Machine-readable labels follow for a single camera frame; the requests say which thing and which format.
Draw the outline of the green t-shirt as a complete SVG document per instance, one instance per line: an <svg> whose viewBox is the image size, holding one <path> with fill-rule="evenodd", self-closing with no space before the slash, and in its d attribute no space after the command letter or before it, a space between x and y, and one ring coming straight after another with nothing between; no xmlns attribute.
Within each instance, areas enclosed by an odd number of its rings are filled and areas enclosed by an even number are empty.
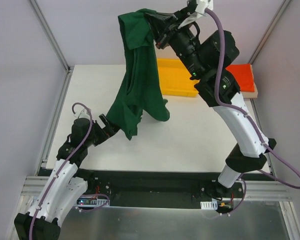
<svg viewBox="0 0 300 240"><path fill-rule="evenodd" d="M154 10L143 8L118 16L125 74L106 117L128 140L138 134L144 112L160 122L170 119L168 101L160 88L154 36L146 14L154 14Z"/></svg>

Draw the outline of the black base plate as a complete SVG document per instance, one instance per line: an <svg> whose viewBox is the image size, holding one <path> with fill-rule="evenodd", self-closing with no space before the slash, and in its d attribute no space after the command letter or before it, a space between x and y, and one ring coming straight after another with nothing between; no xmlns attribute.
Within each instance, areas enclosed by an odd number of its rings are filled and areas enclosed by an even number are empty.
<svg viewBox="0 0 300 240"><path fill-rule="evenodd" d="M79 169L75 177L87 181L85 194L99 194L111 207L199 209L202 202L233 206L245 197L241 182L225 188L217 183L216 172Z"/></svg>

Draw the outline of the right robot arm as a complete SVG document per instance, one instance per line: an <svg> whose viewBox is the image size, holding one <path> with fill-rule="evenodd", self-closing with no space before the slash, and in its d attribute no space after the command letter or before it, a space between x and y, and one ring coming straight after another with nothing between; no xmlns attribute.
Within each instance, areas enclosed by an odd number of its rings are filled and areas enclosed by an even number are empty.
<svg viewBox="0 0 300 240"><path fill-rule="evenodd" d="M190 25L182 26L188 10L175 13L147 13L158 49L170 46L185 68L200 97L223 119L237 143L225 160L225 166L210 190L216 197L227 197L242 174L261 170L277 142L267 138L259 129L245 106L244 97L234 75L227 67L240 51L232 33L223 30L220 20L210 10L217 30L204 42L193 34Z"/></svg>

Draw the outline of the yellow plastic tray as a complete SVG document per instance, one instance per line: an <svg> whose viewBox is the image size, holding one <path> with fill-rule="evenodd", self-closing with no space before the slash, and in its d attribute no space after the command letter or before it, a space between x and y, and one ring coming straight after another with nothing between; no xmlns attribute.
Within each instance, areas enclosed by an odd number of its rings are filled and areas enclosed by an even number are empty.
<svg viewBox="0 0 300 240"><path fill-rule="evenodd" d="M198 80L190 80L191 74L179 59L157 59L160 90L163 95L190 97L198 95L194 85Z"/></svg>

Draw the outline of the right aluminium frame post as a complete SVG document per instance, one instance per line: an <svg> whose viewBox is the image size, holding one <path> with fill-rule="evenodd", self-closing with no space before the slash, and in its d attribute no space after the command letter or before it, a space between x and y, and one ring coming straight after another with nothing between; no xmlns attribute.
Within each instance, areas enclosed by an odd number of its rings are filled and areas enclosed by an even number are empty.
<svg viewBox="0 0 300 240"><path fill-rule="evenodd" d="M261 39L259 40L256 48L254 49L251 57L249 58L248 63L253 65L254 62L256 61L257 57L260 55L262 49L266 45L269 37L271 36L272 32L275 30L276 26L290 7L291 3L293 0L283 0L282 3L280 4L278 10L276 11L275 15L271 19L268 27L266 28L265 32L263 33Z"/></svg>

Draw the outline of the front aluminium rail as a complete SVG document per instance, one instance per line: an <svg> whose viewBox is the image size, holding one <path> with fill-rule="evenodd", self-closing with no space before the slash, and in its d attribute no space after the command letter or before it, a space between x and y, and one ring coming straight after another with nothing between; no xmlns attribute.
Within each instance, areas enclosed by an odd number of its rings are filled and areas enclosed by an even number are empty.
<svg viewBox="0 0 300 240"><path fill-rule="evenodd" d="M21 191L21 196L39 196L48 176L27 176ZM248 201L291 202L292 195L288 187L275 181L246 180L246 195Z"/></svg>

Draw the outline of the left aluminium frame post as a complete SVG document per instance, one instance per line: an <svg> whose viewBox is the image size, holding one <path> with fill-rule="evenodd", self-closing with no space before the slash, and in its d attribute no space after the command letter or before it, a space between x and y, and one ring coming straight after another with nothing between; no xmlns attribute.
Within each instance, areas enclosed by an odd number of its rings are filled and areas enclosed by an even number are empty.
<svg viewBox="0 0 300 240"><path fill-rule="evenodd" d="M66 60L65 55L63 54L54 34L49 26L49 23L47 22L43 11L41 10L41 7L38 4L38 1L37 0L28 0L27 2L29 3L31 9L33 10L47 40L50 43L50 46L52 47L52 50L56 54L62 67L64 68L64 70L67 73L70 73L72 70L72 67L69 65L68 61Z"/></svg>

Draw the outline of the aluminium frame post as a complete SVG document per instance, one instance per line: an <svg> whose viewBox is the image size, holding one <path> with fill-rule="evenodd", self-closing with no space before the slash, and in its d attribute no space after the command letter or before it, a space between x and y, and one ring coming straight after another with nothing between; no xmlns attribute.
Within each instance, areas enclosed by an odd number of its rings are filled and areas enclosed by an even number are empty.
<svg viewBox="0 0 300 240"><path fill-rule="evenodd" d="M54 34L49 26L49 23L47 22L43 11L41 10L41 7L38 4L38 1L37 0L28 0L27 2L29 3L31 9L33 10L47 40L50 43L50 46L52 47L52 50L56 54L62 67L64 68L64 70L67 73L70 73L72 70L72 67L69 65L68 61L66 60L65 55L63 54Z"/></svg>
<svg viewBox="0 0 300 240"><path fill-rule="evenodd" d="M254 62L256 61L257 57L260 55L262 49L266 45L269 37L271 36L272 32L275 30L276 26L290 7L291 3L293 0L283 0L282 3L280 4L278 10L276 11L275 15L271 19L268 27L266 28L265 32L263 33L261 39L259 40L256 48L254 49L251 57L249 58L248 63L253 65Z"/></svg>

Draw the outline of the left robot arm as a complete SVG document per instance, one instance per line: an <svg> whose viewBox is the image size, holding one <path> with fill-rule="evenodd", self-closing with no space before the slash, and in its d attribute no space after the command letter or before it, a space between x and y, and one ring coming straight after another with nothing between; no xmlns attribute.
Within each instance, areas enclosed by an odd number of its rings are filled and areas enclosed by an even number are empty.
<svg viewBox="0 0 300 240"><path fill-rule="evenodd" d="M55 166L38 198L26 213L18 213L14 219L20 240L57 240L76 201L83 194L95 191L92 174L80 166L90 146L102 144L120 129L105 115L99 118L104 127L85 117L74 120L71 133L59 148Z"/></svg>

